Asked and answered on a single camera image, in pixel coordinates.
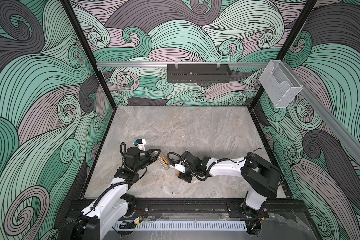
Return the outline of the white remote control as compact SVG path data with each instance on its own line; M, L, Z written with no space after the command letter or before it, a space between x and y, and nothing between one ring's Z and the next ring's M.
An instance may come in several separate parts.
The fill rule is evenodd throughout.
M170 164L168 163L168 165L166 165L162 159L162 155L160 155L160 157L158 158L158 162L161 164L161 166L165 169L168 170L170 168Z

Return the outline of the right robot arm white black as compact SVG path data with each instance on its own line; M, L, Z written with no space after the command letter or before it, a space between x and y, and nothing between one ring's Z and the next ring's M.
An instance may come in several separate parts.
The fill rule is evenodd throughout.
M259 211L266 200L277 197L281 170L257 155L258 150L255 149L246 156L236 159L210 157L200 159L188 151L182 155L169 152L163 161L167 168L178 170L178 178L187 183L191 183L193 178L204 182L216 176L244 179L251 186L245 198L246 207Z

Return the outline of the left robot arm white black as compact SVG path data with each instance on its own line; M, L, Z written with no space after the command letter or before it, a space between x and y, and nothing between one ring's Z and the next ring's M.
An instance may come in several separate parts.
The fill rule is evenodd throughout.
M131 186L142 176L139 171L156 162L161 149L145 149L145 140L138 140L133 147L120 144L122 166L110 185L87 207L72 212L66 223L58 229L58 240L102 240L124 216L135 212L135 197L128 194Z

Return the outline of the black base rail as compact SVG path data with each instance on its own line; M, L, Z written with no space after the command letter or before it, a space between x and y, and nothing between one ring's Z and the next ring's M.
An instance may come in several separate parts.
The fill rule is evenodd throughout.
M153 220L165 214L217 214L231 219L252 221L271 214L291 217L300 212L308 212L305 203L292 199L267 200L260 210L255 211L245 205L244 199L239 198L136 198L127 203L127 212L116 217L116 221L131 220L140 216L144 220Z

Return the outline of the black wall tray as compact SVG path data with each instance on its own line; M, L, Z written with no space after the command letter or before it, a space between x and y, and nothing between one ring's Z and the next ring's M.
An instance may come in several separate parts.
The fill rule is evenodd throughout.
M229 65L175 65L167 66L167 80L170 83L228 83L232 72Z

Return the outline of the aluminium rail back wall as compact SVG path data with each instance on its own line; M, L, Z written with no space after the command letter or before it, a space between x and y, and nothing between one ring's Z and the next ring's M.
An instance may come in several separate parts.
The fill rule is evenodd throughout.
M254 62L97 62L98 68L165 68L168 65L212 65L215 67L220 67L221 65L229 65L232 68L265 68L268 63L254 63Z

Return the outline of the aluminium rail wall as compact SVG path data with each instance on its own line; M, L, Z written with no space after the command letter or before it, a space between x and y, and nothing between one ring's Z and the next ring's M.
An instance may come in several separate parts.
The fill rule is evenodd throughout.
M287 69L287 78L298 82L302 87L301 94L303 97L310 103L334 136L360 165L360 143L334 115L336 108L333 106L330 91L318 74L306 67L298 67L294 71L290 65L284 61L282 63Z
M97 62L98 68L165 68L168 65L212 65L215 67L220 67L221 65L229 65L232 68L265 68L268 63L254 63L254 62Z

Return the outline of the clear plastic wall bin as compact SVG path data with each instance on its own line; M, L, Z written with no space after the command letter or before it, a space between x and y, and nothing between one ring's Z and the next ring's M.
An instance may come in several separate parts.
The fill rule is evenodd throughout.
M270 61L259 80L276 109L286 108L303 89L293 69L281 60Z

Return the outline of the aluminium rail right wall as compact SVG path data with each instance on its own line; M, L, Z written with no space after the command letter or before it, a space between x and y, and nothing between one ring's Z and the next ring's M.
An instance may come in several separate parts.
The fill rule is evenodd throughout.
M298 82L302 87L301 94L303 97L310 103L334 136L360 165L360 143L334 115L336 108L333 106L330 91L318 74L306 67L298 67L294 71L290 65L284 61L282 63L287 69L287 78Z

